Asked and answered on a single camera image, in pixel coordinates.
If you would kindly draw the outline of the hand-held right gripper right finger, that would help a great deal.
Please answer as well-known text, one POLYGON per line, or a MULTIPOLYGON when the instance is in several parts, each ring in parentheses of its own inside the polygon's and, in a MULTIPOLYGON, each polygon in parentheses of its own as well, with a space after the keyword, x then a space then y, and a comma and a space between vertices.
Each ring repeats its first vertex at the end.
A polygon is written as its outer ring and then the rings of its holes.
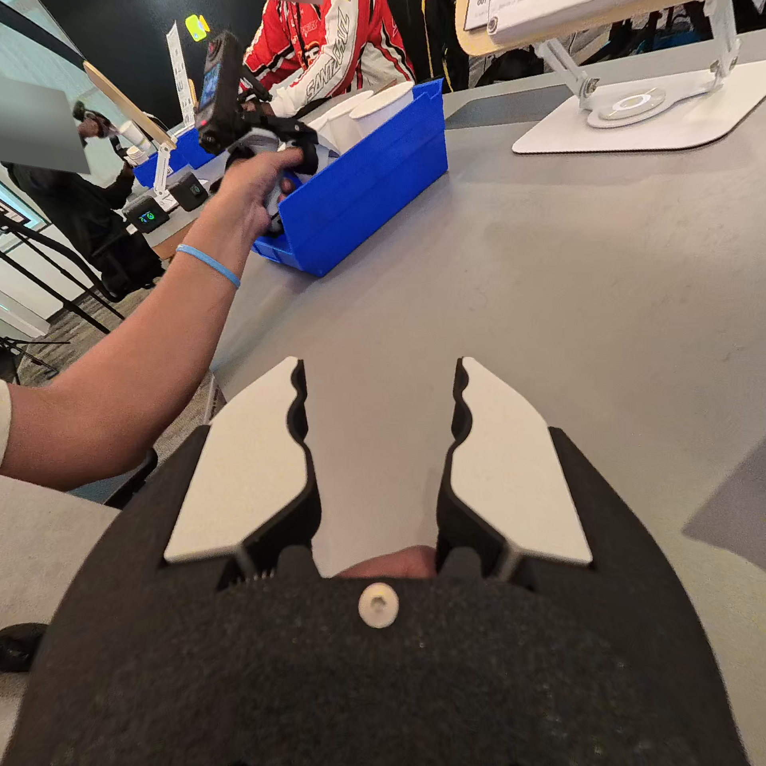
POLYGON ((593 555, 545 418, 469 356, 456 362, 453 442, 436 502, 436 570, 458 549, 483 578, 525 559, 587 568, 593 555))

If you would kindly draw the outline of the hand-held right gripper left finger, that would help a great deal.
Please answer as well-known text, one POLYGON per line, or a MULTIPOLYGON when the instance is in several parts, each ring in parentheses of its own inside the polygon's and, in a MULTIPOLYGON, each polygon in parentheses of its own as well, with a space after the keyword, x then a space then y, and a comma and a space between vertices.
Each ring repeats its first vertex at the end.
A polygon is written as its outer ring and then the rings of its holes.
POLYGON ((303 361, 287 356, 210 423, 167 564, 234 559, 247 578, 276 570, 281 552, 311 548, 321 502, 308 434, 303 361))

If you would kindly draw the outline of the blue plastic bin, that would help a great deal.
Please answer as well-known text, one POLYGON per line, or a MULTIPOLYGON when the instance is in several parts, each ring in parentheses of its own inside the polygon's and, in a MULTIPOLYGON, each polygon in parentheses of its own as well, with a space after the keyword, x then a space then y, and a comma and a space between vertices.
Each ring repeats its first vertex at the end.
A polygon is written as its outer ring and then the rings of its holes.
MULTIPOLYGON (((182 170, 190 166, 197 169, 212 161, 216 154, 206 152, 199 142, 198 131, 192 127, 180 136, 176 137, 176 149, 172 150, 169 157, 168 174, 182 170)), ((136 181, 145 188, 154 185, 158 152, 150 155, 142 164, 133 169, 136 181)))
POLYGON ((280 205, 284 228, 252 251, 322 277, 447 172, 443 80, 304 182, 280 205))

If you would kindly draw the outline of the set of white paper cups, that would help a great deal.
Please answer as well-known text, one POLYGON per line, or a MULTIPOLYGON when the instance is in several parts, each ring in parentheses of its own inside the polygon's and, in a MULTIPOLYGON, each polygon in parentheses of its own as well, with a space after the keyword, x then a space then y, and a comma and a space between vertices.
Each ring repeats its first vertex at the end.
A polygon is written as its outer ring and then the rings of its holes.
POLYGON ((414 83, 395 83, 378 92, 361 91, 334 103, 321 116, 308 121, 322 142, 340 155, 370 136, 414 100, 414 83))

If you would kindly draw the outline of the person's left forearm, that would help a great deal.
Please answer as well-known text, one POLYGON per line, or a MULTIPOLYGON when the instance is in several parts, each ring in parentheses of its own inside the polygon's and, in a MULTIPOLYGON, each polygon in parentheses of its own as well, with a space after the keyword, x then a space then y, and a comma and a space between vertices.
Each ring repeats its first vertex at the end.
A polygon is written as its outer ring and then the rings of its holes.
POLYGON ((197 391, 235 298, 181 253, 113 332, 48 385, 10 385, 2 475, 68 491, 137 467, 197 391))

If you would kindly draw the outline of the person's left hand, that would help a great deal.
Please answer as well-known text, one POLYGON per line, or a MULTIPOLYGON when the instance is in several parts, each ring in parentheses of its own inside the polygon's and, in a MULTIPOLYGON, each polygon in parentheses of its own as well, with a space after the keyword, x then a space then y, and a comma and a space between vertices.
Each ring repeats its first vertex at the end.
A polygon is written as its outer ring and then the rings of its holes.
POLYGON ((299 166, 302 160, 300 148, 284 148, 233 162, 217 193, 181 244, 198 248, 241 278, 254 242, 271 225, 272 214, 267 211, 267 202, 273 192, 277 198, 286 195, 282 188, 284 171, 299 166))

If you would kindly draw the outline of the person's right hand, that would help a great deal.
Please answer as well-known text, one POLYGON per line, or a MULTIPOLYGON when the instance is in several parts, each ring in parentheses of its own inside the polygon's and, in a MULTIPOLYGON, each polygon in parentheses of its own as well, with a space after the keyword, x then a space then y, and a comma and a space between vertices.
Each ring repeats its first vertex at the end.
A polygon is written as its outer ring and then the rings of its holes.
POLYGON ((340 571, 337 578, 349 579, 431 579, 436 577, 436 550, 414 545, 361 561, 340 571))

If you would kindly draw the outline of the small black device green light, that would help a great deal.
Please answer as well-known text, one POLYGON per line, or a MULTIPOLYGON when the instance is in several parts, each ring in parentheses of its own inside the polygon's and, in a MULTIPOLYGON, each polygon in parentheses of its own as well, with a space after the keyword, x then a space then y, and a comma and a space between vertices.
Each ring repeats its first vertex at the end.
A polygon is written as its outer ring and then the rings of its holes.
POLYGON ((121 212, 126 222, 142 235, 148 235, 170 221, 170 215, 152 195, 129 202, 121 212))
POLYGON ((205 184, 192 169, 184 168, 173 173, 166 181, 166 190, 178 206, 191 212, 203 206, 209 198, 205 184))

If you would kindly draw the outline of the white paper sign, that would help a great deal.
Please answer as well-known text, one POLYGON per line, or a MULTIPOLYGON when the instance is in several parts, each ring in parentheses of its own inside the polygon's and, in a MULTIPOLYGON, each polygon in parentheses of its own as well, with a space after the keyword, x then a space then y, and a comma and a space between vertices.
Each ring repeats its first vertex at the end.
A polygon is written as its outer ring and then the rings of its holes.
POLYGON ((183 136, 195 127, 196 100, 194 83, 188 77, 177 22, 173 22, 170 31, 166 35, 166 41, 178 97, 178 104, 182 113, 181 126, 173 129, 172 135, 183 136))

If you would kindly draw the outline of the grey table with wooden edge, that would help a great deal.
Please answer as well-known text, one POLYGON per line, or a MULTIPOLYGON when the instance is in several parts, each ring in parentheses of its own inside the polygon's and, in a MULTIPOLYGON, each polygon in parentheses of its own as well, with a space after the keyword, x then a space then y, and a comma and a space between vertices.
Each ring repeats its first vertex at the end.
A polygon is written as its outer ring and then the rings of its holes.
POLYGON ((160 225, 154 231, 141 235, 156 254, 162 260, 167 261, 175 253, 176 246, 182 242, 190 227, 200 217, 211 199, 212 194, 209 193, 208 199, 191 211, 186 211, 177 206, 168 214, 169 219, 167 222, 160 225))

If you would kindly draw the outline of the blue wristband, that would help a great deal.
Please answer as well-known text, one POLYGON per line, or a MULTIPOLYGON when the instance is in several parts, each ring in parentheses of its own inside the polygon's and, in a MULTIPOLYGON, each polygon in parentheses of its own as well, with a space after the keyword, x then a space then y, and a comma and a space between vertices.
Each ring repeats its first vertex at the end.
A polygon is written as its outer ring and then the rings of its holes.
POLYGON ((178 244, 176 246, 175 253, 187 254, 188 256, 195 258, 197 261, 204 263, 213 271, 215 271, 216 273, 223 276, 226 280, 228 280, 233 285, 235 290, 239 290, 239 288, 241 287, 241 279, 239 276, 237 276, 235 272, 230 270, 227 266, 225 266, 220 261, 211 257, 205 252, 199 250, 198 248, 190 246, 188 244, 178 244))

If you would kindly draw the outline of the wooden board document stand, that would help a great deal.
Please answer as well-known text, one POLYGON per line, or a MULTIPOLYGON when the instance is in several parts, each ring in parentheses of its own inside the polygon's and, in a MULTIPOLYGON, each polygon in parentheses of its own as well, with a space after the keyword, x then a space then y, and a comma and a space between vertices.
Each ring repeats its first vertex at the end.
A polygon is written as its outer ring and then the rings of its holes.
POLYGON ((171 154, 177 148, 175 137, 163 129, 147 113, 139 109, 109 79, 101 74, 91 63, 83 61, 83 70, 91 83, 101 91, 127 120, 119 126, 110 125, 109 135, 125 139, 129 148, 125 157, 132 163, 146 160, 153 149, 156 157, 156 170, 152 192, 159 207, 169 213, 178 207, 178 203, 167 189, 171 154))

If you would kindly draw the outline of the wooden document board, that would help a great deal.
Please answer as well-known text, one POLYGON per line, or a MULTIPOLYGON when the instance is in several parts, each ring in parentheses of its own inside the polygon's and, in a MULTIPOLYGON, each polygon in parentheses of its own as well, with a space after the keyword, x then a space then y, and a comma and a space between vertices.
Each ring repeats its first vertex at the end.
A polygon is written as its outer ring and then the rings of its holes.
POLYGON ((500 11, 498 29, 492 32, 490 22, 466 29, 470 2, 456 2, 454 25, 464 52, 470 56, 483 56, 683 4, 684 1, 487 2, 488 6, 498 5, 500 11))

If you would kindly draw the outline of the printed instruction sheet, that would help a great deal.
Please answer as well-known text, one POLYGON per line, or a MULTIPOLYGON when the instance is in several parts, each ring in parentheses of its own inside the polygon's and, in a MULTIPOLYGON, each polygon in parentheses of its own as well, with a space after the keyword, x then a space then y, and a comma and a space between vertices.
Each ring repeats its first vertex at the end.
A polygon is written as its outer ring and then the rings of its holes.
POLYGON ((534 31, 555 22, 577 21, 609 4, 602 1, 470 1, 464 30, 484 27, 490 34, 515 29, 534 31))

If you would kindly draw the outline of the instruction sheet on stand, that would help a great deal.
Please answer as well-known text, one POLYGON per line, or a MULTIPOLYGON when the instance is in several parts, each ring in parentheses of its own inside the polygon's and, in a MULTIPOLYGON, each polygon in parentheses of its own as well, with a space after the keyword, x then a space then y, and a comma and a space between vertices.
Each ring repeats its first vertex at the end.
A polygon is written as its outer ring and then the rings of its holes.
POLYGON ((599 86, 562 44, 535 53, 572 96, 512 146, 517 155, 679 151, 729 134, 765 98, 764 61, 738 64, 741 42, 731 1, 707 1, 716 57, 708 70, 599 86))

